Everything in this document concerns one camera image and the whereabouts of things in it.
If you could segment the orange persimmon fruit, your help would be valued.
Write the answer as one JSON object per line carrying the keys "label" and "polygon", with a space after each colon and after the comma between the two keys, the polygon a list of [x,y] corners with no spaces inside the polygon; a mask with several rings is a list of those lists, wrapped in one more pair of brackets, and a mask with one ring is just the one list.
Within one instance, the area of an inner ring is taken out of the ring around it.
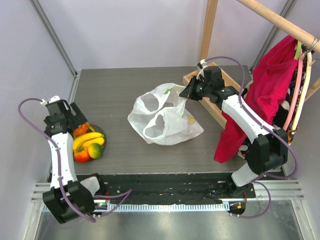
{"label": "orange persimmon fruit", "polygon": [[88,126],[88,123],[84,123],[82,125],[80,125],[77,129],[75,129],[73,131],[73,135],[78,137],[78,136],[81,136],[81,135],[84,135],[89,129],[89,126]]}

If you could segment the white plastic bag lemon print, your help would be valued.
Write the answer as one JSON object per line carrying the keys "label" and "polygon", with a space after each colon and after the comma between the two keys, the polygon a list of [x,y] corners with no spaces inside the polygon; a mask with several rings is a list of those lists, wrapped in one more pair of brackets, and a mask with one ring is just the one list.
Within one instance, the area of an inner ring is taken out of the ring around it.
{"label": "white plastic bag lemon print", "polygon": [[184,86],[164,83],[139,96],[127,120],[148,143],[176,145],[204,132],[186,109],[186,98],[180,97]]}

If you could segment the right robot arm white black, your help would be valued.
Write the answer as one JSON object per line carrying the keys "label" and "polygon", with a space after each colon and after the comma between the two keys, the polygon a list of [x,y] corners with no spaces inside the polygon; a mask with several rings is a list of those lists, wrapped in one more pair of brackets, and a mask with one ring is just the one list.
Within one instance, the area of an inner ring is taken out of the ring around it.
{"label": "right robot arm white black", "polygon": [[230,197],[238,197],[243,193],[244,186],[287,162],[286,131],[276,130],[263,121],[233,86],[225,86],[222,70],[218,66],[203,66],[191,78],[180,97],[195,101],[207,98],[230,116],[249,139],[250,146],[244,158],[246,163],[225,182],[225,191]]}

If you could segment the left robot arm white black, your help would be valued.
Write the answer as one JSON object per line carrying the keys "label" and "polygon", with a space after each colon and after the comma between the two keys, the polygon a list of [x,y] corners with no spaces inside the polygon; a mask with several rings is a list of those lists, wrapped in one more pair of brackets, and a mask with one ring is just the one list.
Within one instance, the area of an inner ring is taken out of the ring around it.
{"label": "left robot arm white black", "polygon": [[87,119],[74,102],[68,104],[59,96],[52,97],[45,107],[49,115],[44,120],[44,133],[51,149],[52,179],[42,200],[60,224],[78,217],[94,223],[94,198],[102,199],[107,188],[97,173],[78,181],[73,156],[72,134]]}

